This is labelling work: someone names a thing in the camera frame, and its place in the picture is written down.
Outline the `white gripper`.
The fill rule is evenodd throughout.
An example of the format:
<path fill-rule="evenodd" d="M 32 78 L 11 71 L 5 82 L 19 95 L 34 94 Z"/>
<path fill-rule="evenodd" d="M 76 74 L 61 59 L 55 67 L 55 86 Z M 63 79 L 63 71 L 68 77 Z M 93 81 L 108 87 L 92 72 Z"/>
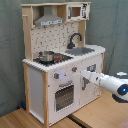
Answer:
<path fill-rule="evenodd" d="M 88 79 L 91 83 L 96 84 L 96 85 L 100 85 L 100 80 L 103 77 L 102 73 L 91 72 L 87 70 L 82 70 L 81 75 L 84 78 Z"/>

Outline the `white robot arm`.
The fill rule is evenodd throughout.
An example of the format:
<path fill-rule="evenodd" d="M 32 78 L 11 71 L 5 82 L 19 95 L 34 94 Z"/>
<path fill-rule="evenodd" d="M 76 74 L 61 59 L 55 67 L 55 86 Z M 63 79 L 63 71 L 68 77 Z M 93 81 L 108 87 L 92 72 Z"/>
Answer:
<path fill-rule="evenodd" d="M 128 82 L 126 80 L 87 70 L 82 70 L 81 75 L 91 83 L 111 92 L 116 102 L 128 103 Z"/>

